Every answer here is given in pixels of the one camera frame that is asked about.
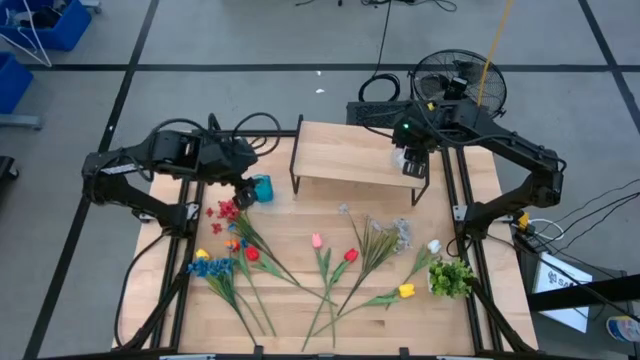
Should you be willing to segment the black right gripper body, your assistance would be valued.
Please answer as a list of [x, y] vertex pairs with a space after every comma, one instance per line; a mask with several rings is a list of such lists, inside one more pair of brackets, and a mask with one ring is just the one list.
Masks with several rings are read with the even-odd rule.
[[393, 125], [392, 143], [398, 148], [435, 151], [439, 144], [423, 120], [400, 116]]

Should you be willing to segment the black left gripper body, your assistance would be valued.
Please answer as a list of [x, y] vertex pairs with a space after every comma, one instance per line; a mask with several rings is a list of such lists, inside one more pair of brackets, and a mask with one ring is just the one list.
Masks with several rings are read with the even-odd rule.
[[203, 145], [199, 153], [199, 180], [208, 184], [243, 184], [243, 174], [258, 160], [246, 141]]

